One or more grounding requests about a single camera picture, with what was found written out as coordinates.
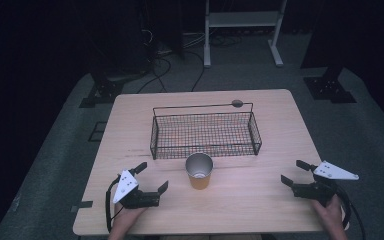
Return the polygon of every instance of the paper cup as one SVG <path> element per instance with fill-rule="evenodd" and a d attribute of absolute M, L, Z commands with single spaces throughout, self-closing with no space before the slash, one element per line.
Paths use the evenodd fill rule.
<path fill-rule="evenodd" d="M 186 159 L 186 172 L 193 188 L 202 190 L 210 183 L 213 160 L 205 153 L 194 153 Z"/>

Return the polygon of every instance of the metal wire basket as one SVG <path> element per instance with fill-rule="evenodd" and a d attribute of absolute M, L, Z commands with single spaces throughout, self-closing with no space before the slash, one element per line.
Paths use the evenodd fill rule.
<path fill-rule="evenodd" d="M 152 157 L 186 158 L 195 152 L 212 157 L 258 155 L 261 137 L 252 108 L 252 103 L 242 102 L 154 108 Z"/>

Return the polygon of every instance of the black cable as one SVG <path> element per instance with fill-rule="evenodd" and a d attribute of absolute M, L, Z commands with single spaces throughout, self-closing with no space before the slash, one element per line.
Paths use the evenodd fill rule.
<path fill-rule="evenodd" d="M 163 81 L 161 80 L 161 77 L 164 76 L 164 75 L 171 69 L 171 63 L 170 63 L 170 61 L 168 61 L 168 60 L 166 60 L 166 59 L 163 59 L 163 58 L 158 59 L 158 60 L 163 60 L 163 61 L 165 61 L 165 62 L 168 64 L 169 68 L 168 68 L 168 70 L 166 70 L 166 72 L 165 72 L 163 75 L 161 75 L 161 76 L 157 75 L 157 73 L 155 72 L 155 68 L 152 69 L 152 73 L 154 74 L 154 76 L 155 76 L 155 77 L 158 79 L 158 81 L 160 82 L 161 86 L 163 87 L 163 90 L 164 90 L 165 92 L 168 92 L 167 89 L 166 89 L 165 86 L 164 86 Z"/>
<path fill-rule="evenodd" d="M 113 220 L 115 217 L 117 217 L 117 215 L 121 212 L 121 210 L 123 210 L 123 206 L 121 207 L 120 210 L 118 210 L 118 212 L 116 214 L 114 214 L 114 216 L 111 218 L 111 220 Z"/>
<path fill-rule="evenodd" d="M 199 58 L 199 60 L 201 61 L 201 63 L 202 63 L 202 70 L 201 70 L 201 73 L 199 74 L 199 77 L 198 77 L 198 79 L 195 81 L 195 84 L 193 85 L 192 90 L 191 90 L 191 92 L 193 92 L 193 91 L 195 90 L 196 85 L 197 85 L 198 82 L 201 80 L 202 75 L 204 74 L 204 70 L 205 70 L 205 67 L 204 67 L 204 60 L 202 59 L 202 57 L 201 57 L 200 55 L 198 55 L 198 54 L 196 54 L 196 53 L 194 53 L 194 52 L 185 51 L 185 53 L 189 53 L 189 54 L 193 54 L 193 55 L 197 56 L 197 57 Z"/>
<path fill-rule="evenodd" d="M 357 212 L 357 209 L 355 208 L 354 204 L 352 204 L 351 200 L 348 198 L 348 195 L 347 193 L 345 192 L 345 190 L 338 185 L 338 192 L 344 196 L 346 198 L 346 202 L 348 203 L 347 206 L 345 206 L 347 209 L 349 209 L 348 211 L 352 211 L 354 212 L 356 218 L 357 218 L 357 221 L 358 221 L 358 224 L 360 225 L 360 230 L 361 230 L 361 235 L 362 235 L 362 239 L 365 240 L 366 239 L 366 231 L 364 229 L 364 226 L 363 226 L 363 221 L 361 220 L 360 218 L 360 215 L 358 214 Z"/>
<path fill-rule="evenodd" d="M 166 60 L 166 59 L 163 59 L 163 58 L 160 58 L 160 60 L 163 60 L 163 61 L 165 61 L 167 64 L 168 64 L 168 68 L 167 68 L 167 70 L 165 70 L 164 71 L 164 73 L 163 74 L 161 74 L 161 75 L 157 75 L 155 78 L 153 78 L 153 79 L 151 79 L 151 80 L 149 80 L 148 82 L 146 82 L 137 92 L 136 92 L 136 94 L 138 94 L 138 93 L 140 93 L 148 84 L 150 84 L 151 82 L 153 82 L 153 81 L 155 81 L 155 80 L 157 80 L 157 79 L 160 79 L 162 76 L 164 76 L 165 74 L 167 74 L 168 73 L 168 71 L 170 71 L 170 69 L 171 69 L 171 63 L 170 63 L 170 61 L 168 61 L 168 60 Z"/>
<path fill-rule="evenodd" d="M 363 226 L 363 221 L 361 221 L 360 215 L 358 214 L 357 209 L 355 208 L 354 204 L 352 204 L 350 202 L 350 206 L 351 206 L 352 210 L 354 211 L 354 214 L 357 218 L 358 224 L 360 225 L 361 235 L 363 236 L 363 240 L 365 240 L 366 239 L 366 231 L 365 231 L 364 226 Z"/>

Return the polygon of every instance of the white shelf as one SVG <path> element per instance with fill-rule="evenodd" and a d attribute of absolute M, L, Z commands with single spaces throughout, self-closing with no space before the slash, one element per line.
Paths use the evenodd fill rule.
<path fill-rule="evenodd" d="M 276 26 L 278 11 L 210 13 L 209 27 Z"/>

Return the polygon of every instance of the human arm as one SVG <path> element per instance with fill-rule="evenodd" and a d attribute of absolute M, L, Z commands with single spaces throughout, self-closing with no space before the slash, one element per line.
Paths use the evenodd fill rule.
<path fill-rule="evenodd" d="M 114 205 L 114 212 L 117 214 L 114 217 L 113 227 L 108 240 L 123 240 L 129 229 L 136 223 L 139 216 L 148 208 L 125 209 L 120 203 Z"/>
<path fill-rule="evenodd" d="M 316 210 L 322 225 L 331 240 L 347 240 L 344 227 L 342 226 L 341 199 L 334 195 L 323 207 L 317 200 L 311 200 L 311 205 Z"/>

